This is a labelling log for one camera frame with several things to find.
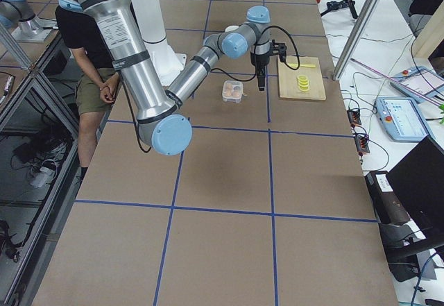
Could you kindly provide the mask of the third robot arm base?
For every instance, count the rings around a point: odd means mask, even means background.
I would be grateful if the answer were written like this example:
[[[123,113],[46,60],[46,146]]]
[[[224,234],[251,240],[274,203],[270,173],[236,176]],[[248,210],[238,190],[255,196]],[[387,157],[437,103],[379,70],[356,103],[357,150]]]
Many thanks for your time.
[[[27,0],[1,0],[1,24],[14,28],[18,42],[43,42],[57,25],[54,19],[38,17]]]

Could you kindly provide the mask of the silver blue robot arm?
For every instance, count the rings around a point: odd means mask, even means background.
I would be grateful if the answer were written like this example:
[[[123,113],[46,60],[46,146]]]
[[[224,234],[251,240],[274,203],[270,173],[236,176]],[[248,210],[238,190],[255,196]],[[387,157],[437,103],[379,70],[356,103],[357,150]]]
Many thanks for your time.
[[[61,7],[92,17],[137,105],[137,132],[143,143],[162,155],[183,152],[192,137],[188,119],[179,113],[223,56],[258,55],[267,65],[270,13],[253,6],[246,20],[230,31],[205,39],[191,59],[180,60],[169,46],[159,0],[59,0]]]

